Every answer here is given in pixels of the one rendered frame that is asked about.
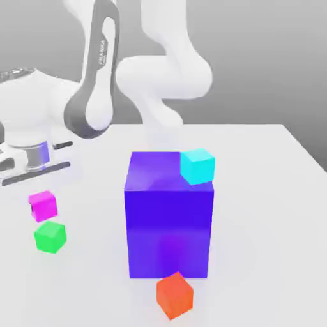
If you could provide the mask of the small magenta cube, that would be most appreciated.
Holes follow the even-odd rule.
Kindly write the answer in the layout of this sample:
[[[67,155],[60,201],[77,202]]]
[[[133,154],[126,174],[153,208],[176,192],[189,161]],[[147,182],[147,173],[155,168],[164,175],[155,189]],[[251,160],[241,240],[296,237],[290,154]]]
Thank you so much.
[[[40,223],[58,215],[56,197],[46,190],[28,197],[31,214]]]

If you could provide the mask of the small green cube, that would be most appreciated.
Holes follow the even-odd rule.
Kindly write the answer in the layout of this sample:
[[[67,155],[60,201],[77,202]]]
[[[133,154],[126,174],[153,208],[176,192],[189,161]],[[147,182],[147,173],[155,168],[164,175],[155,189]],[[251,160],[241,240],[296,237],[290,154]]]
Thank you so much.
[[[36,248],[42,252],[56,254],[66,243],[64,224],[46,221],[34,232]]]

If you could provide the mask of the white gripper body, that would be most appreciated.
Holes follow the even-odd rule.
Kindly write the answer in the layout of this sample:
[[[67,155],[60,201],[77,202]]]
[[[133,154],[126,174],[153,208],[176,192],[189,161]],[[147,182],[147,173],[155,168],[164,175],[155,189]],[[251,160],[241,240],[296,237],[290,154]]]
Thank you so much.
[[[6,176],[0,179],[0,196],[16,196],[39,189],[48,189],[71,176],[72,167],[69,161],[56,163],[36,171]]]

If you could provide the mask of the large purple box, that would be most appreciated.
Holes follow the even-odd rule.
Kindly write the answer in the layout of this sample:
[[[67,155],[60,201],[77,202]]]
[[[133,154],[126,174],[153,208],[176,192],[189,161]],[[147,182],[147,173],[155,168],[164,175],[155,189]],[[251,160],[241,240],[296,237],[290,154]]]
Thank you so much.
[[[130,278],[208,276],[213,182],[190,185],[180,152],[134,151],[124,195]]]

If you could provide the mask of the small orange cube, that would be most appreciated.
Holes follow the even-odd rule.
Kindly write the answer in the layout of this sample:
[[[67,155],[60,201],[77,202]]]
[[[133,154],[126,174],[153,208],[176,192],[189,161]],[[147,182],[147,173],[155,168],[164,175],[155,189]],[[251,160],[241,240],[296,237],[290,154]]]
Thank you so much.
[[[180,272],[156,283],[156,302],[169,320],[190,311],[194,306],[194,289]]]

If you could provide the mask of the small cyan cube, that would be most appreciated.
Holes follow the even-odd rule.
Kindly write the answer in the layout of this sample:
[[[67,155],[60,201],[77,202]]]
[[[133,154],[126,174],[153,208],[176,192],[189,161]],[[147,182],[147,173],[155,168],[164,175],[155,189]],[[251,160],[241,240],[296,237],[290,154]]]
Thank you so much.
[[[205,149],[180,153],[180,174],[190,185],[212,182],[215,175],[215,157]]]

